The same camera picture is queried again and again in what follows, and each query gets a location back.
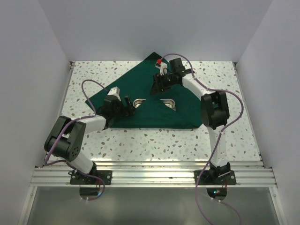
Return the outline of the stainless steel tray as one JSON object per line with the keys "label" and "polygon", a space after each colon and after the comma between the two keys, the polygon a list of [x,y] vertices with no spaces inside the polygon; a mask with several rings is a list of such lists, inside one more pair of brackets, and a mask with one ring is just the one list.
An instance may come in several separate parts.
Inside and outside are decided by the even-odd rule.
{"label": "stainless steel tray", "polygon": [[[138,108],[146,99],[138,98],[133,102],[134,108]],[[160,99],[165,106],[169,107],[170,109],[176,111],[175,101],[173,99]]]}

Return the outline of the green surgical cloth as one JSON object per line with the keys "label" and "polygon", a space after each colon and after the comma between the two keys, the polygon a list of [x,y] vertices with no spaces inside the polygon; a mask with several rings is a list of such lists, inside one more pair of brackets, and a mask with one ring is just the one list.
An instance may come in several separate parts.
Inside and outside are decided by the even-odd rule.
{"label": "green surgical cloth", "polygon": [[[129,96],[131,101],[146,99],[136,108],[134,115],[114,121],[113,128],[194,129],[201,126],[201,101],[190,90],[177,84],[167,91],[150,94],[153,76],[159,72],[155,67],[159,58],[160,55],[153,52],[106,87],[108,90],[118,87],[120,97]],[[165,106],[160,99],[173,99],[176,111]]]}

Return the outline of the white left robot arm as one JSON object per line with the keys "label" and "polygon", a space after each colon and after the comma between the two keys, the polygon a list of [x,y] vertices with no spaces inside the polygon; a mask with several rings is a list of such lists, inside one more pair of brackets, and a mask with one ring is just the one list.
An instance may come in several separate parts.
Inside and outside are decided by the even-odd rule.
{"label": "white left robot arm", "polygon": [[61,161],[81,172],[85,183],[94,183],[98,173],[93,170],[94,162],[81,152],[83,138],[91,132],[109,128],[117,119],[132,116],[135,108],[129,96],[124,100],[125,104],[116,94],[108,94],[93,115],[76,119],[59,116],[44,143],[44,150],[48,152],[44,165],[52,164],[48,163],[51,155],[60,157]]}

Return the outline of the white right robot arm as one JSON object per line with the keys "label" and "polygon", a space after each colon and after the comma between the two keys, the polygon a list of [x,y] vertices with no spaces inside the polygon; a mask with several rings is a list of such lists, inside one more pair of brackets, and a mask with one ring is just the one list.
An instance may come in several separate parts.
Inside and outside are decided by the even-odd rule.
{"label": "white right robot arm", "polygon": [[214,184],[219,184],[231,171],[230,163],[225,152],[225,141],[219,138],[221,129],[225,127],[230,117],[226,92],[212,90],[198,80],[192,69],[186,69],[180,58],[171,60],[171,71],[167,64],[158,59],[156,67],[159,73],[153,76],[153,85],[150,94],[158,94],[179,84],[190,90],[201,101],[201,120],[208,129],[211,146],[210,168],[205,178]]}

